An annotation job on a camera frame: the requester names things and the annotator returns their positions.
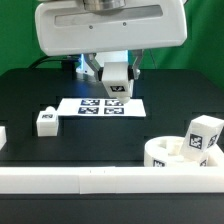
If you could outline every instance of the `small white block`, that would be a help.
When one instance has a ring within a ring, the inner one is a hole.
[[[128,80],[128,63],[106,62],[102,83],[110,97],[131,97],[133,82]]]
[[[38,136],[57,136],[58,125],[59,122],[56,111],[40,111],[37,118]]]
[[[217,143],[223,125],[223,120],[205,115],[192,120],[180,154],[201,163],[207,151]]]
[[[3,148],[5,143],[6,143],[5,127],[4,126],[0,126],[0,150]]]

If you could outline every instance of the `black table surface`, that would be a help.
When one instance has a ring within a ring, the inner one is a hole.
[[[39,138],[39,111],[62,98],[108,96],[102,84],[57,69],[0,77],[1,167],[143,166],[149,139],[184,137],[200,115],[224,119],[224,91],[202,74],[142,70],[133,98],[143,100],[145,118],[60,117],[58,136]],[[218,144],[223,150],[223,134]],[[0,195],[0,211],[0,223],[223,223],[224,194]]]

